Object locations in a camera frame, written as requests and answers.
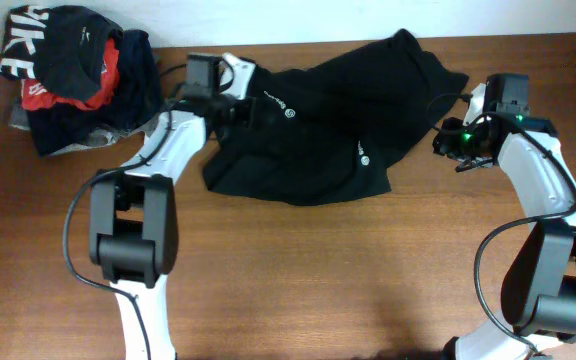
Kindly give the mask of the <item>black t-shirt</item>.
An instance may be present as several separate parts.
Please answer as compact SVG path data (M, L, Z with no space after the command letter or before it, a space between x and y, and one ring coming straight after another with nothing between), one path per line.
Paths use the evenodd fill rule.
M391 190L387 171L454 106L468 75L407 30L308 69L256 67L248 125L216 129L214 193L318 206Z

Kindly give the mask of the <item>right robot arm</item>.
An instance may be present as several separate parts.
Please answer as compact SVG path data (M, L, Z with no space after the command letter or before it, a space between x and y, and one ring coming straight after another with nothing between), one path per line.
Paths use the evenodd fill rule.
M497 166L510 179L524 215L484 237L473 281L487 320L454 337L441 356L450 360L544 359L547 350L576 343L576 181L548 118L531 115L526 75L496 73L471 93L464 118L438 127L435 154L457 161L457 172ZM493 312L481 284L483 255L501 233L530 233L509 267Z

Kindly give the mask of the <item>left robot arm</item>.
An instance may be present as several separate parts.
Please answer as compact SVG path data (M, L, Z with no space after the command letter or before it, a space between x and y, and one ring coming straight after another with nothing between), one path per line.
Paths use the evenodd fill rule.
M89 256L117 299L128 359L174 359L167 282L179 249L175 185L209 130L247 121L256 65L192 53L181 97L162 109L140 150L90 185Z

